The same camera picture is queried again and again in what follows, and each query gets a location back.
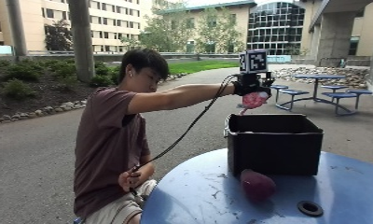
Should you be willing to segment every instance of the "concrete column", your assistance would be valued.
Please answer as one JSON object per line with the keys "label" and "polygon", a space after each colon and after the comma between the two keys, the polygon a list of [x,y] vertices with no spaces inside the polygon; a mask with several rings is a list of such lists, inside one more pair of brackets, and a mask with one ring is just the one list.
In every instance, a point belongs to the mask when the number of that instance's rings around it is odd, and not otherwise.
{"label": "concrete column", "polygon": [[319,37],[320,37],[320,24],[314,26],[311,39],[310,39],[310,55],[316,58],[318,47],[319,47]]}
{"label": "concrete column", "polygon": [[68,1],[77,79],[88,82],[94,76],[88,0]]}
{"label": "concrete column", "polygon": [[9,28],[11,28],[13,53],[17,60],[19,56],[26,56],[28,54],[23,18],[21,18],[21,9],[20,9],[19,0],[7,0],[5,2],[9,11]]}
{"label": "concrete column", "polygon": [[322,16],[315,65],[335,67],[346,59],[356,12],[334,12]]}

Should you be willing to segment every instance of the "glass building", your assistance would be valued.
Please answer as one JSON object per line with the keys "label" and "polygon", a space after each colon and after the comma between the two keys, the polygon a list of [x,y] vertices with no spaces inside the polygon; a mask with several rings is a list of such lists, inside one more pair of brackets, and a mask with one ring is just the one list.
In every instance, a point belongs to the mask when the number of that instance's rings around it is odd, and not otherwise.
{"label": "glass building", "polygon": [[250,9],[247,49],[269,55],[299,54],[304,9],[293,1],[270,2]]}

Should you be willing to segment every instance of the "concrete pavement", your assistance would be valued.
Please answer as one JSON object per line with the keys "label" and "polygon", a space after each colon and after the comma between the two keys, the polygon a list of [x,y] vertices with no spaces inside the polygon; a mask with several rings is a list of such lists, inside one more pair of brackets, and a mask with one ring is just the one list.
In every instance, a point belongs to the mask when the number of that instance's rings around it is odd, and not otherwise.
{"label": "concrete pavement", "polygon": [[[295,65],[270,65],[270,70]],[[161,90],[191,83],[217,83],[237,68],[190,74],[160,86]],[[275,80],[297,90],[312,91],[312,84]],[[193,156],[226,146],[223,120],[238,113],[238,96],[218,99],[174,149],[156,161],[154,178]],[[181,136],[207,102],[173,111],[144,114],[152,154],[156,156]],[[354,106],[344,99],[343,105]],[[82,110],[0,125],[0,223],[70,223],[73,147]],[[322,151],[373,163],[373,96],[363,95],[360,113],[335,117],[331,105],[298,102],[293,112],[269,103],[246,114],[306,114],[324,130]]]}

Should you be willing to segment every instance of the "black plastic bin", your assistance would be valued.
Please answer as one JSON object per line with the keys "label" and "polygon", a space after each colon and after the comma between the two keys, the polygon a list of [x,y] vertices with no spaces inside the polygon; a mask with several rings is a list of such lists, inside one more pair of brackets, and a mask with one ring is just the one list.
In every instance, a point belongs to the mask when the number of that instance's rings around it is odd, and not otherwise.
{"label": "black plastic bin", "polygon": [[316,175],[323,130],[304,115],[230,114],[225,121],[227,164],[263,175]]}

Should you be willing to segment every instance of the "man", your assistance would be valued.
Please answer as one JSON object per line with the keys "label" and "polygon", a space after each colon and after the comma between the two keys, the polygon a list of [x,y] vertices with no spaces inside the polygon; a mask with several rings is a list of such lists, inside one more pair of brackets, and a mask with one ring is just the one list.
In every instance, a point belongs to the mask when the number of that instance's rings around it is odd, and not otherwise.
{"label": "man", "polygon": [[[73,183],[74,214],[84,223],[140,223],[141,208],[129,190],[148,195],[156,185],[149,179],[154,166],[140,113],[194,105],[213,99],[218,91],[219,84],[194,84],[157,92],[167,74],[167,64],[157,52],[129,50],[121,60],[117,88],[98,88],[86,99],[76,138]],[[253,91],[233,82],[219,96]],[[145,165],[133,172],[140,164]]]}

